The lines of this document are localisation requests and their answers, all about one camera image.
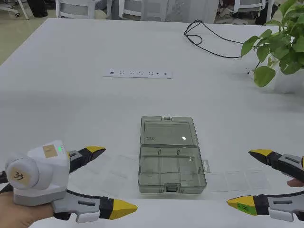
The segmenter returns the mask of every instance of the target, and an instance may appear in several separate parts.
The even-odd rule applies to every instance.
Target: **gray translucent box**
[[[192,118],[143,116],[140,192],[198,194],[206,187]]]

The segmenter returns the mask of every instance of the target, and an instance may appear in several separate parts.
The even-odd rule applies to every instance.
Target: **black cable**
[[[209,50],[207,50],[207,49],[201,47],[200,44],[203,42],[203,38],[202,38],[201,36],[199,36],[199,35],[189,34],[189,32],[190,32],[191,30],[193,30],[195,27],[197,27],[197,26],[200,25],[200,24],[202,24],[203,26],[205,26],[210,32],[212,32],[214,35],[216,35],[217,37],[219,37],[219,38],[221,38],[221,39],[223,39],[223,40],[226,40],[226,41],[229,41],[229,42],[233,42],[233,43],[237,43],[237,44],[244,44],[244,43],[242,43],[242,42],[238,42],[238,41],[234,41],[234,40],[230,40],[230,39],[226,39],[226,38],[221,37],[220,35],[216,34],[214,31],[212,31],[211,29],[209,29],[208,26],[205,25],[204,22],[203,22],[202,20],[195,20],[194,22],[192,22],[191,24],[189,24],[189,25],[187,26],[187,29],[186,29],[185,32],[184,32],[185,37],[187,37],[187,39],[188,39],[192,44],[194,44],[195,46],[197,46],[197,47],[200,48],[200,49],[203,49],[204,51],[207,51],[207,52],[209,52],[209,53],[211,53],[211,54],[213,54],[213,55],[219,56],[219,57],[223,57],[223,58],[241,58],[241,57],[242,57],[242,56],[237,56],[237,57],[223,56],[223,55],[216,54],[216,53],[214,53],[214,52],[212,52],[212,51],[209,51]],[[195,43],[190,37],[197,37],[197,38],[200,39],[200,42]]]

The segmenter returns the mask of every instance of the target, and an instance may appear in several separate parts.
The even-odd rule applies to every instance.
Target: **power strip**
[[[134,77],[134,78],[172,78],[170,71],[155,70],[130,70],[130,69],[108,69],[103,77]]]

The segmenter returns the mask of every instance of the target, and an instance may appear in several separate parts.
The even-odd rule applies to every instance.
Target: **green leaf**
[[[263,32],[261,35],[260,35],[260,38],[267,38],[267,37],[270,37],[271,36],[271,33],[272,31],[270,29],[267,29],[265,32]]]
[[[282,27],[282,23],[280,21],[277,21],[277,20],[271,20],[269,22],[266,22],[265,25],[276,25],[276,26],[279,26],[279,27]]]
[[[246,55],[252,49],[253,45],[258,39],[259,38],[257,36],[253,36],[245,41],[242,47],[242,56]]]
[[[304,8],[298,8],[289,11],[282,19],[282,24],[284,25],[287,21],[297,22],[298,18],[303,15]]]
[[[256,44],[256,48],[259,47],[259,46],[262,45],[262,44],[265,44],[265,43],[269,43],[269,38],[263,38],[263,39],[261,39],[261,40]]]
[[[301,68],[301,64],[298,62],[297,53],[290,52],[288,55],[284,56],[279,63],[281,71],[285,75],[294,74]]]
[[[278,47],[274,52],[273,55],[277,59],[282,59],[285,55],[289,53],[289,49],[286,46]]]
[[[270,47],[269,47],[269,45],[263,45],[263,46],[259,47],[259,48],[257,49],[257,52],[256,52],[256,55],[257,55],[257,57],[258,57],[258,60],[259,60],[261,63],[263,63],[264,60],[266,59],[266,57],[268,56],[269,52],[270,52]]]
[[[296,21],[298,24],[304,24],[304,14],[299,16],[298,20]]]
[[[300,53],[299,55],[299,63],[304,65],[304,53]]]
[[[292,6],[294,5],[296,2],[296,0],[288,0],[286,2],[284,2],[281,6],[280,6],[280,10],[283,14],[283,16],[286,14],[287,10]]]
[[[285,75],[292,75],[295,72],[297,72],[299,69],[301,69],[301,64],[299,64],[298,62],[291,62],[285,68],[281,68],[281,71]]]
[[[272,60],[271,60],[271,57],[268,57],[268,62],[267,62],[267,66],[268,67],[271,67],[271,65],[272,65]]]
[[[276,75],[276,71],[267,67],[260,66],[254,71],[254,82],[258,87],[266,86]]]
[[[269,38],[270,52],[274,52],[277,48],[281,46],[289,45],[290,40],[291,40],[291,36],[284,33]]]
[[[293,49],[296,52],[304,52],[304,37],[301,36],[299,39],[296,41],[295,44],[293,44]]]

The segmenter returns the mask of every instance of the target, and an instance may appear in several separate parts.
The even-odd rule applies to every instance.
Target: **chair leg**
[[[112,0],[108,0],[106,17],[112,19]]]
[[[22,1],[21,1],[21,0],[18,0],[18,3],[19,3],[19,5],[20,5],[20,7],[21,7],[21,9],[22,9],[22,12],[23,12],[25,18],[28,20],[29,17],[28,17],[28,14],[26,13],[26,11],[25,11],[25,9],[24,9],[24,7],[23,7]]]

